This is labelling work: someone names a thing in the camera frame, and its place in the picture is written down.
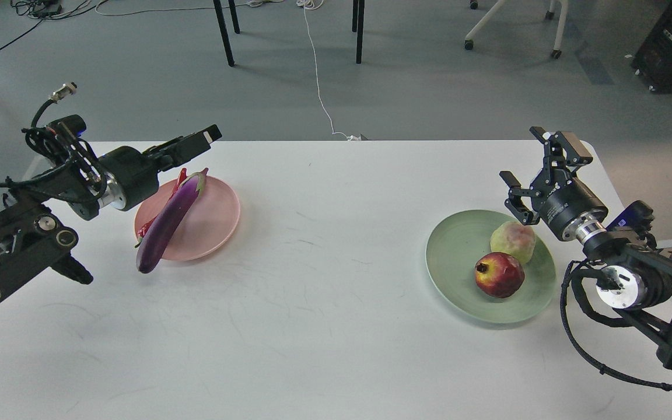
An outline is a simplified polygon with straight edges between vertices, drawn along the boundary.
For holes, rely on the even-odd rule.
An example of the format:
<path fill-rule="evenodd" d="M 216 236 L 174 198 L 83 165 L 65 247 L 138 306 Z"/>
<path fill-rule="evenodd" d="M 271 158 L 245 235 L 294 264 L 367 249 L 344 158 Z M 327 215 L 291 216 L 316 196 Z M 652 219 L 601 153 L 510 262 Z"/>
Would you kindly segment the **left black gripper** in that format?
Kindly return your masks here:
<path fill-rule="evenodd" d="M 130 146 L 121 146 L 99 157 L 107 188 L 99 198 L 101 208 L 111 206 L 128 212 L 159 188 L 158 171 L 168 171 L 187 164 L 210 151 L 211 144 L 222 138 L 216 124 L 191 135 L 150 147 L 143 155 Z"/>

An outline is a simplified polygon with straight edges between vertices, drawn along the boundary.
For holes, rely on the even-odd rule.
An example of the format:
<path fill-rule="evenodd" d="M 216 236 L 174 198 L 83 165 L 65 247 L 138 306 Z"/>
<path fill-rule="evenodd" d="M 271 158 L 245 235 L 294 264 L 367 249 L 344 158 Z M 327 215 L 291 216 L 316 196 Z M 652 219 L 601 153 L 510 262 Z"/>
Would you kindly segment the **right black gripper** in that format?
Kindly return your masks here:
<path fill-rule="evenodd" d="M 578 136 L 571 131 L 546 131 L 531 127 L 530 132 L 543 145 L 543 165 L 531 186 L 523 188 L 511 171 L 500 171 L 507 184 L 506 208 L 523 225 L 543 221 L 558 240 L 574 239 L 573 222 L 589 214 L 602 222 L 608 209 L 583 183 L 576 172 L 594 160 Z"/>

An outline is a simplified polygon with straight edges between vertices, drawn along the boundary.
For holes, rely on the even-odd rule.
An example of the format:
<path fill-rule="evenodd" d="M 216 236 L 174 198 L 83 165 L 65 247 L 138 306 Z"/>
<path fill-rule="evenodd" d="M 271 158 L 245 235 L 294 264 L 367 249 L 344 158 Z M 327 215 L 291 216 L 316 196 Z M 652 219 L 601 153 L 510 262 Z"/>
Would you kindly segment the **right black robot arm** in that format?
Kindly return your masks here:
<path fill-rule="evenodd" d="M 647 381 L 614 370 L 590 356 L 575 340 L 567 314 L 572 292 L 587 317 L 612 328 L 634 327 L 657 345 L 656 356 L 672 370 L 672 253 L 651 234 L 653 210 L 637 200 L 605 226 L 606 205 L 577 176 L 593 157 L 570 131 L 531 127 L 543 145 L 543 165 L 530 186 L 510 171 L 506 207 L 523 225 L 544 222 L 559 241 L 578 241 L 584 259 L 565 270 L 559 310 L 570 343 L 600 374 L 627 383 L 672 391 L 672 384 Z"/>

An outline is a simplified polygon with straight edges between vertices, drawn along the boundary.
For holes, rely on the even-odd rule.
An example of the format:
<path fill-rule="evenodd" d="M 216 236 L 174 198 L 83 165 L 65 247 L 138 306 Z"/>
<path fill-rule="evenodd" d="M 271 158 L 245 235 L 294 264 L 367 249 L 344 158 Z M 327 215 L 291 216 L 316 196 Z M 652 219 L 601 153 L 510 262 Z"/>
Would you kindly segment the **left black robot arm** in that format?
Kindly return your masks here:
<path fill-rule="evenodd" d="M 38 109 L 30 127 L 22 130 L 27 145 L 45 157 L 51 169 L 24 181 L 7 178 L 0 183 L 12 199 L 0 211 L 0 303 L 46 268 L 80 284 L 93 279 L 72 257 L 77 232 L 51 212 L 47 200 L 66 202 L 87 221 L 107 205 L 126 212 L 158 192 L 159 173 L 207 152 L 222 136 L 211 125 L 142 152 L 121 146 L 99 157 L 82 139 L 86 124 L 78 115 L 38 127 L 49 106 L 76 90 L 75 83 L 62 85 Z"/>

